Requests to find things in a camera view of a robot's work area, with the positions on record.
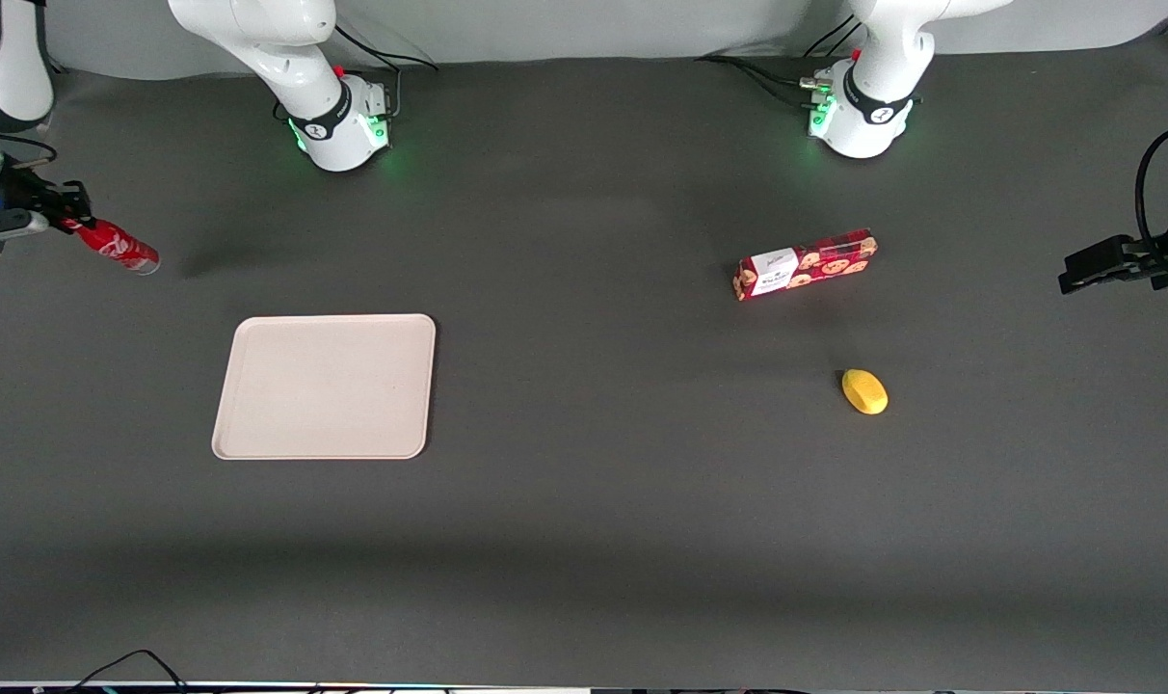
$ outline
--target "red cookie box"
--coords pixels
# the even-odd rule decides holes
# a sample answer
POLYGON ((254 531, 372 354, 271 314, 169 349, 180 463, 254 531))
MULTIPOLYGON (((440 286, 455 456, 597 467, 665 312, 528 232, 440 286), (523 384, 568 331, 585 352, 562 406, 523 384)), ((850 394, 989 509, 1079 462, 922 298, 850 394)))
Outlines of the red cookie box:
POLYGON ((807 245, 750 256, 743 258, 735 271, 735 296, 739 301, 746 301, 752 296, 772 294, 843 273, 862 272, 877 249, 871 229, 858 229, 807 245))

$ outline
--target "black strap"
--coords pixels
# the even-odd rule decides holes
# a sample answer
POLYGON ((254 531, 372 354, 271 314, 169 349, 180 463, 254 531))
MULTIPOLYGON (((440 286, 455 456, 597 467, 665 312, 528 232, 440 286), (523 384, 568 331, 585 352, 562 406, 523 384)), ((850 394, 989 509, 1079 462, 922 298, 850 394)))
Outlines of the black strap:
POLYGON ((338 124, 343 123, 349 110, 352 110, 352 90, 349 85, 341 83, 340 102, 336 102, 336 106, 318 118, 297 118, 290 114, 290 122, 293 122, 297 130, 306 133, 311 140, 327 140, 336 131, 338 124))
POLYGON ((847 100, 858 111, 862 111, 862 117, 870 124, 887 124, 891 122, 913 98, 913 96, 906 96, 905 98, 897 98, 896 102, 881 102, 878 98, 865 96, 865 93, 862 93, 857 89, 857 84, 854 83, 853 65, 846 70, 846 78, 842 82, 842 86, 844 86, 847 100))

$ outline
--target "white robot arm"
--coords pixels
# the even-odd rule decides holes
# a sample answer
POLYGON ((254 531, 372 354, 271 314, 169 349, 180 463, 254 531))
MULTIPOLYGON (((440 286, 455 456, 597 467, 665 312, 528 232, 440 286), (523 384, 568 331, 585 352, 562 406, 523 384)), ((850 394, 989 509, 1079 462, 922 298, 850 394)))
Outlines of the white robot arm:
POLYGON ((0 132, 33 127, 53 109, 42 5, 0 0, 0 132))
POLYGON ((883 153, 905 132, 911 95, 936 56, 934 36, 923 32, 923 25, 988 13, 1010 2, 850 0, 854 16, 867 26, 867 42, 856 61, 844 58, 802 82, 816 91, 809 134, 847 157, 883 153))
POLYGON ((288 111, 298 146, 322 169, 360 167, 389 144, 387 92, 341 75, 319 51, 334 0, 168 0, 180 25, 255 70, 288 111))

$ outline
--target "white tray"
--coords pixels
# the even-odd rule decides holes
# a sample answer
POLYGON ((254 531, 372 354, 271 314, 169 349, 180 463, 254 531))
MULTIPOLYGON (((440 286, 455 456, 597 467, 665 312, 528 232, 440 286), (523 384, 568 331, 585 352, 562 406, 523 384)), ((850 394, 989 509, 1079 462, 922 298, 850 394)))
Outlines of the white tray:
POLYGON ((213 451, 224 460, 408 460, 425 447, 434 333, 422 313, 242 321, 213 451))

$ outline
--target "dark gray tablecloth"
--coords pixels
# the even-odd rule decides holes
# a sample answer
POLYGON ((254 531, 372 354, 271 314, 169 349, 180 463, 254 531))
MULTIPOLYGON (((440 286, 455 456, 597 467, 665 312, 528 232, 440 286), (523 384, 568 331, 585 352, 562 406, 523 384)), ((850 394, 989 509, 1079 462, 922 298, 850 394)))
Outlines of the dark gray tablecloth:
POLYGON ((343 175, 257 79, 60 83, 53 174, 165 268, 6 250, 0 680, 1168 690, 1168 291, 1055 284, 1134 233, 1168 39, 940 57, 870 162, 721 65, 406 76, 343 175), (730 296, 861 225, 869 271, 730 296), (238 321, 408 311, 424 454, 215 460, 238 321))

